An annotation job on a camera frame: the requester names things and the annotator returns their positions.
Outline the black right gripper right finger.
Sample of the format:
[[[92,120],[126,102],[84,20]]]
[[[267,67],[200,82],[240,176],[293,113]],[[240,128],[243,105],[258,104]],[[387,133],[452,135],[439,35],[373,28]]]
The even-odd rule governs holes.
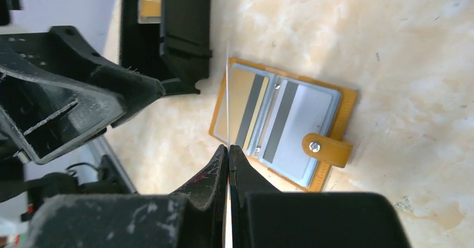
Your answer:
[[[409,247],[390,202],[367,192],[282,192],[229,147],[234,247]]]

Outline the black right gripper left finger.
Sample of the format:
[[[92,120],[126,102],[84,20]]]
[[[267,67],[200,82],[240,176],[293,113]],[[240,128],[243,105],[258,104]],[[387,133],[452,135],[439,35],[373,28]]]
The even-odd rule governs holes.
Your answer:
[[[21,247],[223,247],[228,171],[220,145],[167,195],[54,196],[33,216]]]

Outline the thin white card edge-on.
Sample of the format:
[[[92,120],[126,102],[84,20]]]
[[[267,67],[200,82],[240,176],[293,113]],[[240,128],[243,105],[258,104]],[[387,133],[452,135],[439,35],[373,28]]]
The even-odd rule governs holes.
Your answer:
[[[226,91],[225,91],[225,98],[226,98],[226,130],[227,130],[227,150],[230,150],[230,111],[229,111],[229,58],[230,58],[230,40],[227,41],[226,44],[226,62],[225,62],[225,84],[226,84]],[[227,202],[226,202],[226,235],[225,235],[225,244],[226,247],[233,247],[233,231],[232,231],[232,216],[231,216],[231,196],[230,196],[230,178],[228,178],[228,185],[227,185]]]

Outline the gold credit card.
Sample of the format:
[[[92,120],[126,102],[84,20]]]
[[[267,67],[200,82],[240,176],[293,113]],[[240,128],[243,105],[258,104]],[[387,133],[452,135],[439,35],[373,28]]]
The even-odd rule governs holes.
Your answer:
[[[247,151],[255,139],[253,133],[271,79],[264,71],[243,64],[233,64],[229,77],[230,144]],[[223,79],[209,130],[223,143],[227,143],[225,91]]]

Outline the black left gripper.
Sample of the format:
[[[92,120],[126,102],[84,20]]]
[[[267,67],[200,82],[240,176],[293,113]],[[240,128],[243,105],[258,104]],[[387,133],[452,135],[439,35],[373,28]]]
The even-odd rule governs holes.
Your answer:
[[[40,165],[8,156],[1,142],[1,220],[29,221],[59,194],[136,193],[95,138],[164,95],[159,80],[107,60],[73,26],[2,35],[1,129]]]

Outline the blue credit card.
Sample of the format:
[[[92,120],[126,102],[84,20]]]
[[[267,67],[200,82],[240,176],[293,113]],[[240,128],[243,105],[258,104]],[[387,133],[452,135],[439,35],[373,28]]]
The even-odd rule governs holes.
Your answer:
[[[277,110],[269,118],[270,130],[264,136],[259,159],[293,182],[308,186],[317,161],[304,152],[302,140],[309,133],[328,133],[338,102],[337,91],[281,81]]]

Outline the black plastic box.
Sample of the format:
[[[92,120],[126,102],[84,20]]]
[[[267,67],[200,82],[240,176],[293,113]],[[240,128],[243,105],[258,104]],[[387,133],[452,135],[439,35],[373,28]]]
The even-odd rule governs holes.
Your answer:
[[[211,0],[161,0],[161,20],[140,23],[144,0],[121,0],[119,64],[155,78],[167,96],[199,94],[210,73]]]

